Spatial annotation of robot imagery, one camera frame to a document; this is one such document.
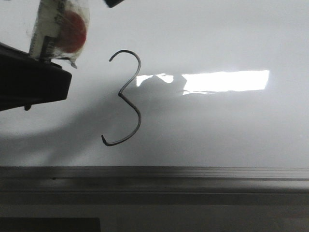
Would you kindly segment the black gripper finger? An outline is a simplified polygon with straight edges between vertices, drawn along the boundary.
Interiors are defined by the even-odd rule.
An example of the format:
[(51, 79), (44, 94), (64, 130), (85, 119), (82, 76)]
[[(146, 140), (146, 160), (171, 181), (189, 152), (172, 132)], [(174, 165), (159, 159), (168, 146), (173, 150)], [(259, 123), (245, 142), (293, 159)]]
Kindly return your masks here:
[(104, 0), (109, 8), (113, 8), (116, 5), (122, 3), (124, 0)]
[(36, 61), (27, 53), (0, 44), (0, 110), (62, 101), (72, 75), (52, 62)]

